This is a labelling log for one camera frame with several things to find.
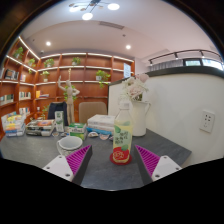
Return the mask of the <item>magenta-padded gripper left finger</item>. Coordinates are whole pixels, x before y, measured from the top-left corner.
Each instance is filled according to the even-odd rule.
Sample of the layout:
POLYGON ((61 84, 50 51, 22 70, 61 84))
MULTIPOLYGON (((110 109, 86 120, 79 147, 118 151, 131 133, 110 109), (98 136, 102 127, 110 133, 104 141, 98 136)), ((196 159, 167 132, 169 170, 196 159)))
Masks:
POLYGON ((92 146, 87 145, 68 156, 58 155, 44 167, 44 170, 80 185, 91 156, 92 146))

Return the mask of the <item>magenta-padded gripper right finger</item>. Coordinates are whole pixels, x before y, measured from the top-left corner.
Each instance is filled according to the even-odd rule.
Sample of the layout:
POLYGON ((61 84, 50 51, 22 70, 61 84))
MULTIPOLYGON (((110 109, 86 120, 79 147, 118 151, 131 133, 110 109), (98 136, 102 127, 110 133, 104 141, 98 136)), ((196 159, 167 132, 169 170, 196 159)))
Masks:
POLYGON ((181 170, 169 156, 158 156, 139 145, 135 146, 135 158, 144 185, 181 170))

